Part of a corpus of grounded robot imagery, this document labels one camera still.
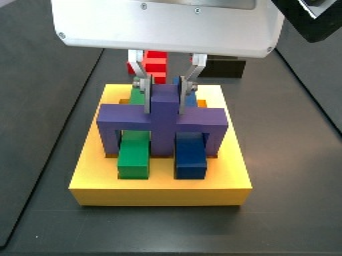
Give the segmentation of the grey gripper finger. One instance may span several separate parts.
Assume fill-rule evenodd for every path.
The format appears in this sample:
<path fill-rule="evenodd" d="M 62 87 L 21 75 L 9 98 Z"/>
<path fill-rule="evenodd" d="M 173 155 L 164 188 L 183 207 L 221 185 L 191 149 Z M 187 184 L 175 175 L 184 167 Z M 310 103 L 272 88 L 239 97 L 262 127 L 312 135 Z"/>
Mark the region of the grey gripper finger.
<path fill-rule="evenodd" d="M 152 86 L 152 76 L 147 74 L 143 67 L 143 50 L 128 50 L 128 63 L 135 72 L 135 80 L 132 85 L 144 94 L 144 113 L 151 113 L 151 86 Z"/>
<path fill-rule="evenodd" d="M 185 75 L 180 77 L 180 93 L 179 93 L 179 113 L 184 113 L 185 96 L 197 88 L 196 78 L 201 73 L 207 63 L 207 55 L 193 53 L 191 58 L 191 67 Z"/>

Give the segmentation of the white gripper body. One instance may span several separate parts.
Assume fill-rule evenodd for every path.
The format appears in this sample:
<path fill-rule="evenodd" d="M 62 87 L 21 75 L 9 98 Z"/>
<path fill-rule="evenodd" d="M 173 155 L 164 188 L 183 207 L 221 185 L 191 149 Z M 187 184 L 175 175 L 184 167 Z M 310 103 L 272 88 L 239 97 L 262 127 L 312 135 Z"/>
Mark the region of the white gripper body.
<path fill-rule="evenodd" d="M 68 46 L 264 57 L 283 15 L 271 0 L 50 0 Z"/>

